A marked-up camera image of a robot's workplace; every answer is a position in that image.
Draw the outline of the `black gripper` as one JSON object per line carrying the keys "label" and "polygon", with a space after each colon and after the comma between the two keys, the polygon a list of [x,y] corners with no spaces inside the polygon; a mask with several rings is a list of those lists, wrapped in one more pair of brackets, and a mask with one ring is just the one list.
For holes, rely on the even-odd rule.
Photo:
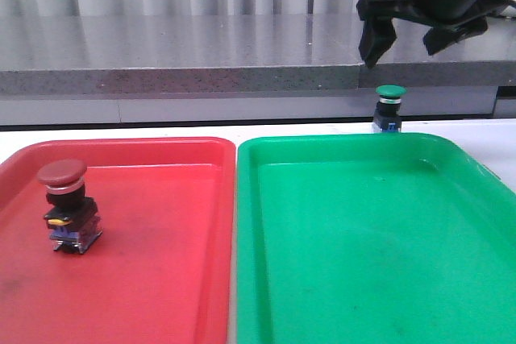
{"label": "black gripper", "polygon": [[393,19],[432,27],[423,37],[430,56],[488,30],[485,16],[498,16],[515,0],[359,0],[363,23],[359,52],[373,68],[397,39]]}

